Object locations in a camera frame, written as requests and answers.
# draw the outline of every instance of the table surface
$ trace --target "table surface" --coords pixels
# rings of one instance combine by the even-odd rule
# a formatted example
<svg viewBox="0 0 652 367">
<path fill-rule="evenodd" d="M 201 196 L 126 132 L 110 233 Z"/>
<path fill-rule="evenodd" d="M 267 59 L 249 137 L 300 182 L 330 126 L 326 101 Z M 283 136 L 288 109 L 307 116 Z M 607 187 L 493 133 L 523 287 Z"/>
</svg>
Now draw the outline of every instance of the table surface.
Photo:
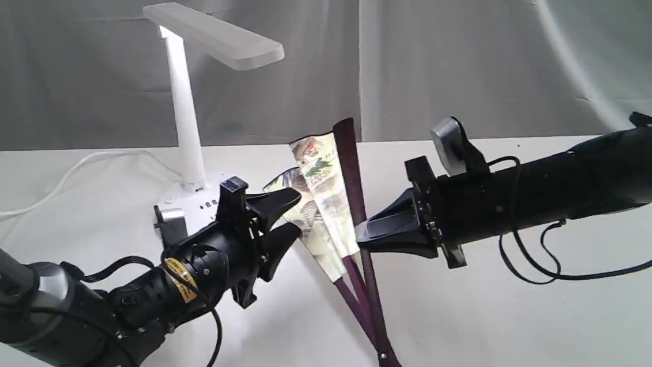
<svg viewBox="0 0 652 367">
<path fill-rule="evenodd" d="M 487 160 L 516 155 L 530 161 L 586 137 L 476 140 Z M 175 148 L 151 149 L 174 167 Z M 0 211 L 39 199 L 90 151 L 0 153 Z M 250 192 L 292 167 L 287 146 L 204 149 L 208 169 L 234 172 Z M 359 144 L 369 214 L 408 187 L 403 162 L 427 155 L 444 171 L 431 142 Z M 145 155 L 84 166 L 43 207 L 0 221 L 0 246 L 23 263 L 68 261 L 87 273 L 125 255 L 158 259 L 152 205 L 174 177 Z M 549 247 L 564 272 L 579 274 L 642 263 L 652 257 L 652 207 L 570 221 L 552 231 Z M 534 255 L 541 228 L 523 231 Z M 517 257 L 510 237 L 508 253 Z M 512 276 L 497 238 L 465 246 L 468 266 L 449 270 L 443 259 L 374 255 L 387 328 L 403 366 L 645 366 L 652 363 L 652 272 L 544 287 Z M 537 277 L 521 258 L 515 265 Z M 128 266 L 97 287 L 113 289 L 143 268 Z M 376 366 L 375 353 L 340 295 L 307 250 L 293 246 L 272 283 L 259 281 L 258 301 L 242 310 L 226 295 L 218 305 L 224 343 L 216 366 Z M 204 366 L 215 344 L 206 315 L 168 336 L 143 366 Z M 2 365 L 44 366 L 5 345 Z"/>
</svg>

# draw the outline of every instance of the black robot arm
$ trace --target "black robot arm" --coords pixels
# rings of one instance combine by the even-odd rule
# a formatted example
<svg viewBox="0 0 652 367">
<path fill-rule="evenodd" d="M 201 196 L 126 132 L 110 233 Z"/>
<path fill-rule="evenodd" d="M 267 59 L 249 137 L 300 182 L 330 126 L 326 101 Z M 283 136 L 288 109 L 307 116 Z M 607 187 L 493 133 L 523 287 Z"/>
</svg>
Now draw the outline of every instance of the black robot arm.
<svg viewBox="0 0 652 367">
<path fill-rule="evenodd" d="M 521 165 L 515 157 L 487 163 L 462 124 L 446 119 L 432 133 L 449 175 L 435 177 L 426 157 L 406 161 L 412 187 L 356 228 L 359 245 L 427 258 L 441 249 L 449 267 L 458 268 L 466 265 L 462 244 L 646 205 L 652 202 L 651 119 L 634 113 L 630 120 L 636 128 Z M 490 172 L 500 161 L 517 166 Z"/>
<path fill-rule="evenodd" d="M 216 220 L 168 243 L 158 266 L 127 257 L 85 276 L 68 263 L 25 266 L 0 250 L 0 342 L 53 366 L 139 366 L 166 334 L 211 312 L 218 322 L 213 365 L 221 342 L 214 307 L 224 291 L 231 289 L 242 307 L 251 305 L 256 279 L 271 281 L 301 235 L 290 223 L 271 229 L 299 201 L 298 192 L 246 195 L 246 188 L 238 177 L 222 182 Z M 129 263 L 151 269 L 110 292 L 84 284 Z"/>
</svg>

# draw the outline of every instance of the yellow warning label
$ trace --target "yellow warning label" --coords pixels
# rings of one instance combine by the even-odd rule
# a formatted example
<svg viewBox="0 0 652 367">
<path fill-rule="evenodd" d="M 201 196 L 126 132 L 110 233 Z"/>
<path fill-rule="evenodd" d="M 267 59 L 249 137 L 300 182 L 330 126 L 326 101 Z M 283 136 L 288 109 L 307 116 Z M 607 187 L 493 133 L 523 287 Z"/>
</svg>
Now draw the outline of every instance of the yellow warning label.
<svg viewBox="0 0 652 367">
<path fill-rule="evenodd" d="M 183 264 L 179 260 L 170 258 L 170 259 L 167 259 L 166 262 L 167 262 L 168 268 L 170 268 L 170 270 L 172 270 L 178 276 L 182 277 L 183 280 L 185 280 L 185 281 L 189 282 L 190 284 L 192 284 L 193 287 L 197 288 L 197 283 L 195 283 L 195 280 L 192 279 L 192 276 L 188 272 L 188 269 L 186 269 L 186 267 L 183 266 Z M 174 281 L 174 284 L 177 285 L 177 288 L 179 289 L 179 292 L 181 293 L 181 296 L 183 297 L 183 300 L 186 303 L 189 303 L 190 301 L 197 298 L 197 295 L 195 294 L 195 292 L 191 291 L 185 285 L 179 283 L 179 281 L 177 281 L 173 277 L 170 276 L 170 278 Z"/>
</svg>

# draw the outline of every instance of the white backdrop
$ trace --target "white backdrop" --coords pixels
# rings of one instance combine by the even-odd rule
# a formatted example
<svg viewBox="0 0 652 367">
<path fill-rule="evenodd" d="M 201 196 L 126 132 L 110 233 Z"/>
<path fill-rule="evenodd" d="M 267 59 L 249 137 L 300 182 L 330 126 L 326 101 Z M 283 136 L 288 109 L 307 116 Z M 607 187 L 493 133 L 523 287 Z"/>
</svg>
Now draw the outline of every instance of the white backdrop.
<svg viewBox="0 0 652 367">
<path fill-rule="evenodd" d="M 652 112 L 648 0 L 360 0 L 363 138 L 597 134 Z"/>
<path fill-rule="evenodd" d="M 652 113 L 648 0 L 177 0 L 282 42 L 234 72 L 188 47 L 205 145 L 285 143 L 354 117 L 415 140 L 597 134 Z M 163 0 L 0 0 L 0 150 L 173 146 Z"/>
</svg>

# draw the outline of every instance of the black wire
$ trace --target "black wire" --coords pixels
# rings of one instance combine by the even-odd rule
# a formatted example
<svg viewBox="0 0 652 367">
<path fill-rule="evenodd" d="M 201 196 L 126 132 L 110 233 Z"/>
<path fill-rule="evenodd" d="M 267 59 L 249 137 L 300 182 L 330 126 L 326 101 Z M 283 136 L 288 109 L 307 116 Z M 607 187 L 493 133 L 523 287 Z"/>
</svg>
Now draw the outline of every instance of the black wire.
<svg viewBox="0 0 652 367">
<path fill-rule="evenodd" d="M 489 166 L 493 166 L 493 165 L 496 165 L 496 164 L 498 164 L 498 163 L 505 162 L 505 161 L 510 161 L 510 160 L 511 160 L 511 157 L 502 157 L 502 158 L 499 158 L 499 159 L 496 159 L 496 160 L 494 160 L 494 161 L 489 162 L 488 165 L 489 165 Z M 517 171 L 516 179 L 515 179 L 515 184 L 518 182 L 518 177 L 519 177 L 519 175 L 520 175 L 520 172 Z M 510 199 L 510 207 L 511 207 L 511 210 L 514 211 L 514 199 L 513 199 L 513 198 Z M 555 255 L 553 255 L 552 252 L 550 252 L 550 250 L 548 250 L 548 248 L 546 247 L 546 245 L 545 245 L 544 242 L 543 242 L 543 238 L 544 238 L 546 232 L 548 232 L 550 229 L 558 228 L 558 227 L 561 227 L 562 225 L 563 225 L 562 222 L 559 222 L 559 223 L 555 223 L 555 224 L 553 224 L 553 225 L 550 225 L 550 226 L 549 226 L 548 228 L 546 228 L 546 230 L 543 231 L 543 233 L 541 234 L 541 247 L 543 247 L 543 249 L 546 250 L 546 252 L 548 253 L 548 255 L 549 255 L 549 256 L 552 258 L 552 260 L 555 262 L 555 265 L 557 266 L 557 272 L 556 272 L 557 275 L 561 273 L 561 263 L 559 262 L 559 259 L 557 259 L 557 257 L 556 257 Z M 509 271 L 512 272 L 512 274 L 514 274 L 514 276 L 516 276 L 518 279 L 520 279 L 520 280 L 522 280 L 522 281 L 524 281 L 524 282 L 526 282 L 526 283 L 535 284 L 535 285 L 545 285 L 545 284 L 550 284 L 550 283 L 552 283 L 553 281 L 557 280 L 556 277 L 551 277 L 549 280 L 546 280 L 546 281 L 535 281 L 535 280 L 528 279 L 528 278 L 526 278 L 525 276 L 521 275 L 521 273 L 519 273 L 518 270 L 517 270 L 517 269 L 514 267 L 514 265 L 512 264 L 512 261 L 511 261 L 511 260 L 509 259 L 509 257 L 507 256 L 507 253 L 505 253 L 505 248 L 503 247 L 503 235 L 502 235 L 502 234 L 501 234 L 500 237 L 498 238 L 498 250 L 500 250 L 500 257 L 503 259 L 503 262 L 505 263 L 505 266 L 506 266 L 506 267 L 509 269 Z"/>
<path fill-rule="evenodd" d="M 84 276 L 81 280 L 86 282 L 86 283 L 96 283 L 100 280 L 104 280 L 108 277 L 110 277 L 113 273 L 118 271 L 118 269 L 122 268 L 125 265 L 129 264 L 140 264 L 144 265 L 150 269 L 154 268 L 154 264 L 150 261 L 145 259 L 144 257 L 140 256 L 127 256 L 123 257 L 122 259 L 119 259 L 118 261 L 115 261 L 113 264 L 109 265 L 106 267 L 106 269 L 101 270 L 95 274 L 91 274 L 89 276 Z"/>
<path fill-rule="evenodd" d="M 499 162 L 504 162 L 504 161 L 512 161 L 514 164 L 516 164 L 516 176 L 514 177 L 514 185 L 512 187 L 512 193 L 510 197 L 510 225 L 512 229 L 512 233 L 514 235 L 514 239 L 516 240 L 516 244 L 518 245 L 518 248 L 521 250 L 521 253 L 523 253 L 523 256 L 527 259 L 527 261 L 539 272 L 550 276 L 555 279 L 562 279 L 562 280 L 591 280 L 591 279 L 603 279 L 603 278 L 611 278 L 614 276 L 622 276 L 626 274 L 631 274 L 635 272 L 639 272 L 641 270 L 645 270 L 648 268 L 652 267 L 652 260 L 647 261 L 646 263 L 639 264 L 636 266 L 631 266 L 629 268 L 624 268 L 624 269 L 619 269 L 619 270 L 612 270 L 609 272 L 599 272 L 599 273 L 594 273 L 594 274 L 580 274 L 580 275 L 568 275 L 568 274 L 559 274 L 559 273 L 553 273 L 549 271 L 548 269 L 544 268 L 541 266 L 539 263 L 536 262 L 535 259 L 532 258 L 532 256 L 527 252 L 527 249 L 525 245 L 523 244 L 523 240 L 521 239 L 521 236 L 518 234 L 518 225 L 516 223 L 516 194 L 518 192 L 518 182 L 521 176 L 521 161 L 513 156 L 506 156 L 502 157 L 499 159 L 496 159 L 495 161 L 492 161 L 489 163 L 489 165 L 494 165 Z M 543 244 L 543 237 L 546 234 L 546 231 L 543 232 L 541 236 L 541 242 Z"/>
<path fill-rule="evenodd" d="M 132 367 L 138 367 L 138 364 L 136 364 L 134 357 L 132 357 L 129 351 L 126 350 L 126 348 L 122 345 L 120 340 L 112 332 L 106 330 L 104 327 L 102 327 L 101 325 L 99 325 L 98 323 L 96 323 L 91 319 L 87 319 L 86 317 L 75 315 L 67 311 L 57 310 L 55 308 L 47 308 L 47 307 L 30 307 L 26 309 L 9 310 L 9 313 L 14 313 L 14 312 L 15 313 L 47 313 L 50 315 L 57 315 L 64 318 L 76 320 L 84 325 L 87 325 L 88 327 L 95 329 L 96 331 L 99 331 L 107 338 L 109 338 L 115 344 L 115 346 L 117 346 L 118 349 L 120 349 L 120 351 L 125 355 L 127 361 L 129 362 L 129 365 L 131 365 Z"/>
<path fill-rule="evenodd" d="M 181 276 L 177 275 L 175 272 L 173 272 L 169 267 L 168 267 L 168 253 L 170 251 L 168 249 L 165 249 L 161 253 L 161 268 L 165 270 L 165 272 L 170 275 L 172 278 L 176 279 L 179 283 L 185 285 L 197 295 L 197 298 L 199 298 L 200 301 L 202 301 L 206 307 L 209 309 L 211 314 L 213 315 L 213 318 L 215 319 L 215 325 L 217 326 L 217 341 L 215 343 L 215 349 L 213 349 L 213 354 L 211 355 L 211 360 L 208 362 L 206 365 L 207 367 L 213 367 L 215 364 L 215 361 L 217 360 L 217 355 L 220 352 L 220 348 L 222 347 L 222 321 L 220 320 L 220 316 L 217 314 L 217 311 L 215 310 L 214 306 L 211 306 L 211 302 L 208 300 L 208 297 L 206 297 L 197 287 L 195 287 L 193 284 L 191 284 L 189 281 L 186 281 L 183 279 Z"/>
</svg>

